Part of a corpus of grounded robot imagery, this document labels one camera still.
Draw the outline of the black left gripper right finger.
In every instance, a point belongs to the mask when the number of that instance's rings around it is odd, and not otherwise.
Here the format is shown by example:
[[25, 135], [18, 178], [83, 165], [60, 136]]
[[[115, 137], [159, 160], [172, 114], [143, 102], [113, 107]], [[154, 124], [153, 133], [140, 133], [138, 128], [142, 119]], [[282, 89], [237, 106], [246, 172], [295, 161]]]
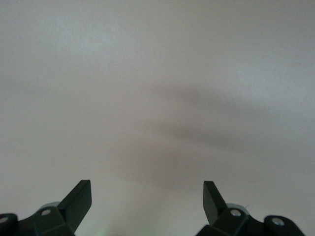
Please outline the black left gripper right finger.
[[227, 204], [212, 181], [203, 185], [203, 208], [208, 220], [197, 236], [263, 236], [263, 223], [250, 216], [245, 207]]

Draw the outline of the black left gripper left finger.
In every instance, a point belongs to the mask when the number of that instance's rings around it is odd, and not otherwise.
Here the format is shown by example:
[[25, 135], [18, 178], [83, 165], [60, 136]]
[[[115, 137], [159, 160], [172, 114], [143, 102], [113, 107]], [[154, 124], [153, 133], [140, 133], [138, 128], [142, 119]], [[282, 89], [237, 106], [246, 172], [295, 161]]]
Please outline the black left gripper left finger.
[[81, 180], [61, 202], [43, 205], [19, 222], [21, 236], [73, 236], [92, 205], [90, 180]]

